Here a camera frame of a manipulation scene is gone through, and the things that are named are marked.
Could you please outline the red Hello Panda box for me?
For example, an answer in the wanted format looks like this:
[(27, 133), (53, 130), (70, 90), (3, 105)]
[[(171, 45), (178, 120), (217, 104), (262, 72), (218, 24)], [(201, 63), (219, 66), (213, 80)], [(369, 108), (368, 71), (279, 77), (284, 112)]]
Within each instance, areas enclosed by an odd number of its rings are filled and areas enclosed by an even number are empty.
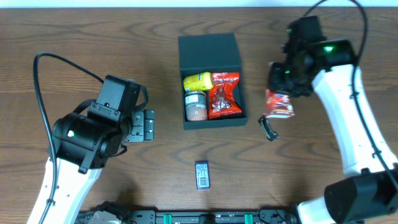
[(289, 118), (294, 116), (294, 109), (287, 95), (266, 90), (266, 118)]

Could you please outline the red candy bag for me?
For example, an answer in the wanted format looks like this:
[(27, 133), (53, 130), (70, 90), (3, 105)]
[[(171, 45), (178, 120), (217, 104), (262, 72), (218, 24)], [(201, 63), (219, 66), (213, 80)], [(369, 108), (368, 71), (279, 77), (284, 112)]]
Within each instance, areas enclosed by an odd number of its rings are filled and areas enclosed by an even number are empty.
[(213, 88), (209, 90), (208, 118), (216, 119), (242, 113), (234, 99), (234, 89), (239, 83), (239, 73), (213, 73)]

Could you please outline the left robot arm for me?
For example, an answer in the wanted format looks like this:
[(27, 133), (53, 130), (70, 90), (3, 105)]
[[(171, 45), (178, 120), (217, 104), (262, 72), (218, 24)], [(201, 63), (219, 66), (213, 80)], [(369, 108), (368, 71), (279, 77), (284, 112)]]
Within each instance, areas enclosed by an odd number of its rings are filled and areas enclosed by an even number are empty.
[(53, 126), (44, 180), (29, 223), (74, 223), (108, 159), (132, 142), (152, 141), (154, 111), (146, 87), (108, 75), (97, 99), (80, 103)]

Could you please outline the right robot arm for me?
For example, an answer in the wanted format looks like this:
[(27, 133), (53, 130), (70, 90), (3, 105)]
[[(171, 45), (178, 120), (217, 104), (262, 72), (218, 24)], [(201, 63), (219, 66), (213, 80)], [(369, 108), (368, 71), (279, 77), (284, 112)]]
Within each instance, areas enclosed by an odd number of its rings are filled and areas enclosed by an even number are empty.
[(299, 223), (354, 223), (397, 211), (397, 157), (385, 142), (364, 92), (348, 40), (328, 40), (315, 16), (287, 29), (286, 60), (273, 63), (269, 89), (291, 97), (318, 95), (332, 125), (344, 179), (297, 205)]

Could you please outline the yellow small can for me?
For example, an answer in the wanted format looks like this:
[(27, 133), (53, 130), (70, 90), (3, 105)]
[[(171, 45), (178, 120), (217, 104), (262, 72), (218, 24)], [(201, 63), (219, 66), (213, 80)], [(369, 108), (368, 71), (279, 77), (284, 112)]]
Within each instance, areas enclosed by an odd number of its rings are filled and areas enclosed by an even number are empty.
[(207, 91), (213, 87), (213, 75), (211, 72), (198, 73), (183, 79), (183, 88), (185, 91)]

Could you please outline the red Pringles can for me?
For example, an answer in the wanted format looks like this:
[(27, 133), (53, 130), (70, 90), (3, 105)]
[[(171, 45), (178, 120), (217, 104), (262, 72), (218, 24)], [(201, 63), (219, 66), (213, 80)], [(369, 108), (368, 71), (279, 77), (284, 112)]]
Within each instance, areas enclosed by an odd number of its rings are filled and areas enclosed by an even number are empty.
[(185, 94), (185, 114), (188, 121), (208, 119), (206, 94), (203, 91), (191, 91)]

